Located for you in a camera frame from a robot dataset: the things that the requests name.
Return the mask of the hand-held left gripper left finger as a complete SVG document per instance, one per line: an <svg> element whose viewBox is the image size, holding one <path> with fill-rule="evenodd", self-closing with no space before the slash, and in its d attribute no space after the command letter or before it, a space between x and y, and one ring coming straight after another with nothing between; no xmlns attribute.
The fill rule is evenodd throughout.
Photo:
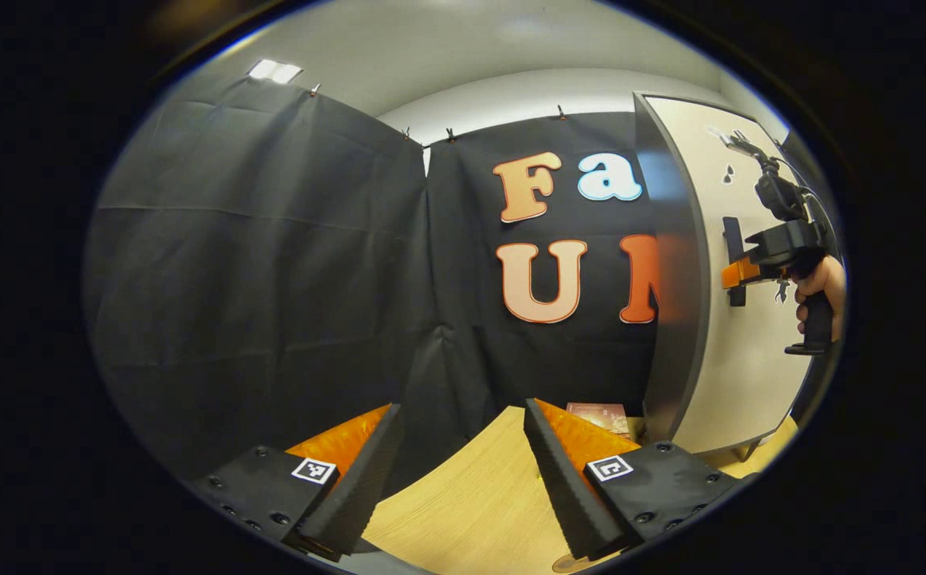
<svg viewBox="0 0 926 575"><path fill-rule="evenodd" d="M259 536L338 561L382 500L402 437L402 407L386 404L287 449L252 446L192 491Z"/></svg>

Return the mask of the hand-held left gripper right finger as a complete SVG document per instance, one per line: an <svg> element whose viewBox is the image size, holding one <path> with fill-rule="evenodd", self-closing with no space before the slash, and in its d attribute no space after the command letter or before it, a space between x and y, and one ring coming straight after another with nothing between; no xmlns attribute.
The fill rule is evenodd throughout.
<svg viewBox="0 0 926 575"><path fill-rule="evenodd" d="M535 455L570 553L598 560L700 519L753 480L672 442L640 445L537 398L524 405Z"/></svg>

